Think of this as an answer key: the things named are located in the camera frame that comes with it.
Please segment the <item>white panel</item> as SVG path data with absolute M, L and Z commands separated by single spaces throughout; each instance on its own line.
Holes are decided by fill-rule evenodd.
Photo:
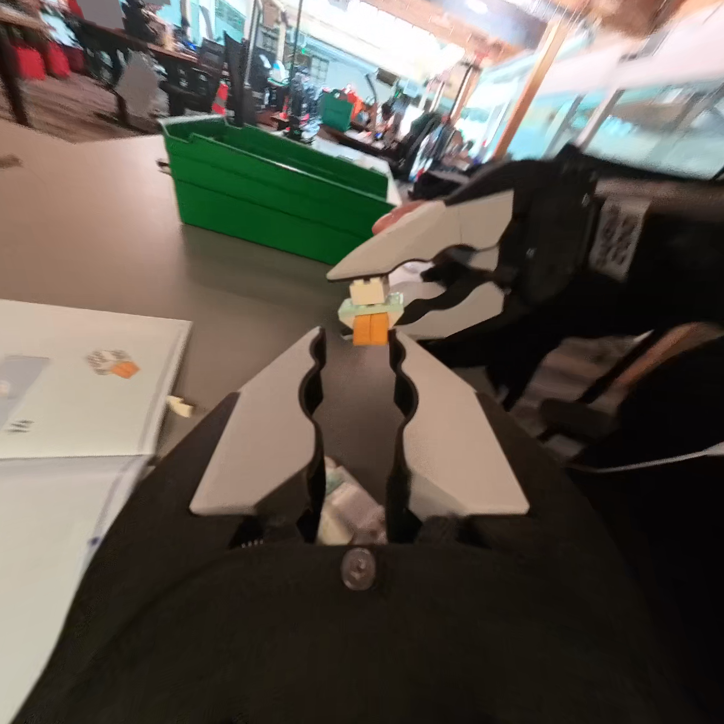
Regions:
M 160 77 L 152 56 L 131 51 L 115 87 L 125 112 L 132 117 L 147 118 L 156 107 Z

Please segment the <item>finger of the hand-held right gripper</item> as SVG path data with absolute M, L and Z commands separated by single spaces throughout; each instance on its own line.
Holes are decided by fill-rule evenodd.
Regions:
M 327 272 L 330 282 L 387 276 L 409 261 L 433 261 L 451 248 L 473 257 L 497 249 L 512 219 L 513 191 L 447 206 L 430 201 L 353 249 Z
M 506 294 L 493 282 L 459 282 L 405 306 L 396 330 L 411 339 L 444 339 L 501 314 Z

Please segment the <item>person's torso black sweater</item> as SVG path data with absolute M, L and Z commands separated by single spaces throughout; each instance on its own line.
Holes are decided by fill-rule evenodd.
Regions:
M 696 715 L 722 722 L 722 336 L 670 357 L 566 465 L 640 575 Z

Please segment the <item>white and orange lego assembly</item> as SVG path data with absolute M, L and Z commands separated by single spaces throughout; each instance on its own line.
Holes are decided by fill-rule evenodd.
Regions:
M 351 298 L 356 304 L 375 304 L 384 302 L 389 293 L 400 293 L 392 290 L 389 277 L 386 275 L 372 276 L 354 279 L 349 284 L 347 298 Z M 349 337 L 354 346 L 387 345 L 389 333 L 393 327 L 388 328 L 386 314 L 357 316 L 353 322 L 354 326 L 351 329 L 341 322 L 340 324 L 350 332 Z

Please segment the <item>open instruction booklet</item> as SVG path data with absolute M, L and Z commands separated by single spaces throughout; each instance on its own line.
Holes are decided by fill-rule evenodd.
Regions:
M 1 302 L 1 720 L 153 457 L 192 323 Z

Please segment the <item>green plastic bin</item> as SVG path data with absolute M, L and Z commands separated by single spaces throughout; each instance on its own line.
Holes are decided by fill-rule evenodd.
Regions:
M 401 204 L 388 163 L 216 114 L 160 122 L 181 221 L 335 265 Z

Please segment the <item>white lego piece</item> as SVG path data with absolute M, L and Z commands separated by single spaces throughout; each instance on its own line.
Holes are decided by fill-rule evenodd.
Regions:
M 342 465 L 324 458 L 326 491 L 316 544 L 323 546 L 385 545 L 384 506 Z

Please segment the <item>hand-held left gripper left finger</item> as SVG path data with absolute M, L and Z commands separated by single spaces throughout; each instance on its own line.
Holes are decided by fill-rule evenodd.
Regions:
M 240 387 L 191 498 L 192 514 L 254 518 L 266 535 L 316 542 L 327 483 L 313 414 L 326 360 L 325 330 L 313 327 Z

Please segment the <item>light green lego plate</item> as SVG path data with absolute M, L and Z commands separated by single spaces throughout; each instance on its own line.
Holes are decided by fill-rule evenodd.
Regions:
M 389 293 L 382 303 L 356 304 L 351 298 L 346 298 L 337 310 L 339 321 L 349 327 L 354 326 L 357 316 L 386 314 L 388 328 L 393 327 L 404 312 L 403 294 Z

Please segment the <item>wooden post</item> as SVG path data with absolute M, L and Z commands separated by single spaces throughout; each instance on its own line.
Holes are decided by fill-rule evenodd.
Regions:
M 508 154 L 515 134 L 566 40 L 570 25 L 571 22 L 563 17 L 558 17 L 548 23 L 529 76 L 492 152 L 492 160 L 503 161 Z

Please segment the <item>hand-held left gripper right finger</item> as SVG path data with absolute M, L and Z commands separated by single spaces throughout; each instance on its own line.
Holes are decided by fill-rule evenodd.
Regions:
M 403 421 L 389 475 L 389 540 L 431 518 L 519 517 L 530 503 L 475 389 L 401 331 L 389 339 Z

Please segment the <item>green tote bag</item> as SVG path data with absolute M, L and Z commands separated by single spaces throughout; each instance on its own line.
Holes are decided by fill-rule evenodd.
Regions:
M 354 115 L 356 104 L 342 90 L 323 91 L 319 98 L 319 118 L 322 125 L 347 132 Z

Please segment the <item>person's right hand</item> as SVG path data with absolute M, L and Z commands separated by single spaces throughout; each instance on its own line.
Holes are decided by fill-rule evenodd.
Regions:
M 372 234 L 378 235 L 385 231 L 387 228 L 393 226 L 396 222 L 402 219 L 407 214 L 412 213 L 420 206 L 424 206 L 425 201 L 411 201 L 400 206 L 393 208 L 390 212 L 381 216 L 372 226 Z

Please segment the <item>black high-back chair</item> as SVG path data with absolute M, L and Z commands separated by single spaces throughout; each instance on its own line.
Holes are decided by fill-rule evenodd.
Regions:
M 236 41 L 225 32 L 224 56 L 229 85 L 227 116 L 231 117 L 234 126 L 256 127 L 256 102 L 247 80 L 247 71 L 250 69 L 249 41 Z

